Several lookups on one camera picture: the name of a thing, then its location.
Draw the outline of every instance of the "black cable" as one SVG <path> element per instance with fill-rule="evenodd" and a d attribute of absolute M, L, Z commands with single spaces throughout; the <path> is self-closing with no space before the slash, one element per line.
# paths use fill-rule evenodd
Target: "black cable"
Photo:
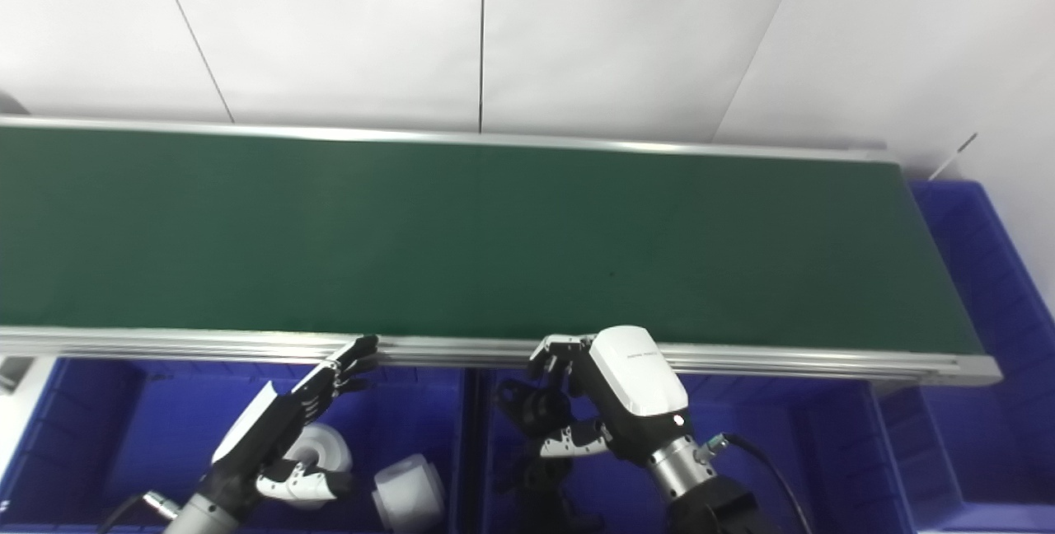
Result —
<path fill-rule="evenodd" d="M 750 443 L 749 440 L 736 435 L 735 433 L 723 433 L 722 437 L 724 437 L 728 443 L 740 447 L 751 456 L 754 456 L 755 459 L 765 464 L 765 466 L 773 473 L 773 476 L 775 476 L 776 480 L 781 483 L 781 489 L 784 490 L 784 495 L 787 496 L 788 501 L 791 502 L 791 507 L 794 508 L 795 517 L 799 518 L 799 525 L 802 527 L 803 533 L 813 534 L 813 529 L 809 527 L 809 520 L 806 519 L 806 512 L 802 511 L 802 506 L 799 504 L 799 499 L 795 498 L 794 493 L 791 491 L 791 485 L 789 485 L 788 481 L 784 479 L 784 475 L 781 474 L 781 471 L 776 470 L 776 465 L 773 464 L 768 456 L 766 456 L 766 453 L 763 452 L 757 445 Z"/>
<path fill-rule="evenodd" d="M 124 499 L 124 502 L 117 506 L 117 509 L 110 514 L 110 517 L 99 525 L 99 529 L 96 531 L 97 534 L 107 534 L 107 532 L 110 532 L 110 530 L 117 525 L 117 520 L 123 517 L 129 510 L 134 508 L 136 503 L 139 502 L 139 499 L 142 499 L 142 496 L 143 493 L 139 493 L 138 495 L 132 495 L 128 499 Z"/>

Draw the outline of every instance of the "white roll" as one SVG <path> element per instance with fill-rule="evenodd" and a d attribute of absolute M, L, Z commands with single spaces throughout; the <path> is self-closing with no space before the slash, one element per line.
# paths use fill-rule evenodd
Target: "white roll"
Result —
<path fill-rule="evenodd" d="M 443 482 L 425 456 L 415 454 L 373 477 L 373 503 L 385 529 L 418 534 L 443 521 Z"/>
<path fill-rule="evenodd" d="M 335 428 L 322 423 L 311 423 L 304 427 L 301 437 L 296 438 L 284 457 L 328 471 L 345 472 L 351 469 L 351 451 L 348 450 L 348 444 Z M 299 510 L 318 510 L 326 504 L 326 501 L 288 502 Z"/>

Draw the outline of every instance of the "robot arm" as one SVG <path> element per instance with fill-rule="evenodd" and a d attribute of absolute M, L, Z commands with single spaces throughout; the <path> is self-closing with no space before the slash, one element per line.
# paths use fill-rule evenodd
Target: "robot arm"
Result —
<path fill-rule="evenodd" d="M 597 335 L 543 339 L 532 355 L 530 377 L 549 371 L 551 384 L 559 383 L 553 376 L 565 370 L 570 390 L 583 392 L 599 416 L 575 421 L 569 411 L 564 417 L 570 422 L 536 442 L 539 457 L 611 451 L 648 470 L 667 501 L 672 534 L 776 532 L 754 496 L 711 465 L 728 441 L 716 437 L 703 446 L 696 442 L 685 386 L 647 330 L 617 326 Z"/>
<path fill-rule="evenodd" d="M 183 508 L 160 494 L 142 496 L 171 520 L 166 534 L 227 534 L 245 522 L 264 498 L 332 500 L 352 490 L 351 475 L 283 459 L 302 430 L 334 398 L 365 389 L 358 378 L 377 366 L 378 338 L 360 337 L 316 365 L 289 394 L 265 384 L 216 449 L 212 465 Z M 108 531 L 138 497 L 119 508 L 99 529 Z"/>

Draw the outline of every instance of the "metal frame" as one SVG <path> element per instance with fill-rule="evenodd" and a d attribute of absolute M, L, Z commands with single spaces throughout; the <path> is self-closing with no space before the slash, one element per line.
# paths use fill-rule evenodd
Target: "metal frame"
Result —
<path fill-rule="evenodd" d="M 624 153 L 653 153 L 666 155 L 710 155 L 725 157 L 764 157 L 775 159 L 821 159 L 821 161 L 896 163 L 893 155 L 885 151 L 871 151 L 866 149 L 839 150 L 711 144 L 701 145 L 692 142 L 532 136 L 515 135 L 515 133 L 459 133 L 314 128 L 313 126 L 151 122 L 0 115 L 0 128 L 3 126 L 7 126 L 8 128 L 26 129 L 77 129 L 213 134 L 224 136 L 250 136 L 256 138 L 335 140 L 345 142 L 411 142 L 466 145 L 479 147 L 528 147 L 535 149 L 571 149 L 577 151 L 614 151 Z"/>
<path fill-rule="evenodd" d="M 192 133 L 257 138 L 526 147 L 668 155 L 824 159 L 894 164 L 886 152 L 611 140 L 575 137 L 382 131 L 294 126 L 152 122 L 2 116 L 0 128 L 79 129 Z M 0 355 L 120 359 L 187 359 L 268 363 L 316 363 L 354 335 L 188 330 L 166 328 L 72 328 L 0 326 Z M 439 337 L 382 337 L 380 351 L 392 365 L 515 367 L 526 362 L 537 341 Z M 886 384 L 984 385 L 1000 380 L 984 355 L 882 350 L 754 347 L 659 343 L 682 373 L 866 379 Z"/>
<path fill-rule="evenodd" d="M 359 335 L 173 328 L 0 326 L 0 355 L 314 364 Z M 522 367 L 537 341 L 381 337 L 389 365 Z M 659 343 L 676 371 L 940 385 L 1000 380 L 993 358 L 885 350 Z"/>

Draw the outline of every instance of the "blue storage crate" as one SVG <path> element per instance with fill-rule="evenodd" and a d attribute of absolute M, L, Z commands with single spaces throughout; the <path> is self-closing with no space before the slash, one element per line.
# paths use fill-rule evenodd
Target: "blue storage crate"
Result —
<path fill-rule="evenodd" d="M 516 371 L 496 371 L 492 386 Z M 762 447 L 788 479 L 818 534 L 908 534 L 904 493 L 870 386 L 860 382 L 731 376 L 682 376 L 698 440 L 738 433 Z M 596 414 L 573 400 L 577 418 Z M 504 415 L 490 417 L 483 491 L 484 534 L 515 532 L 513 463 L 524 438 Z M 772 474 L 730 449 L 714 460 L 721 474 L 755 493 L 783 532 L 800 532 Z M 574 461 L 564 491 L 578 514 L 600 514 L 607 534 L 664 532 L 666 500 L 648 471 L 611 454 Z"/>
<path fill-rule="evenodd" d="M 60 360 L 0 481 L 0 531 L 94 533 L 121 501 L 153 489 L 185 502 L 213 451 L 268 380 L 286 392 L 310 367 L 248 363 Z M 383 531 L 373 475 L 411 454 L 436 464 L 457 531 L 466 373 L 381 367 L 376 386 L 337 399 L 320 422 L 344 436 L 359 490 L 320 511 L 264 501 L 241 532 Z M 158 532 L 139 510 L 116 532 Z"/>
<path fill-rule="evenodd" d="M 981 186 L 913 192 L 1002 382 L 881 406 L 921 529 L 1055 532 L 1055 325 Z"/>

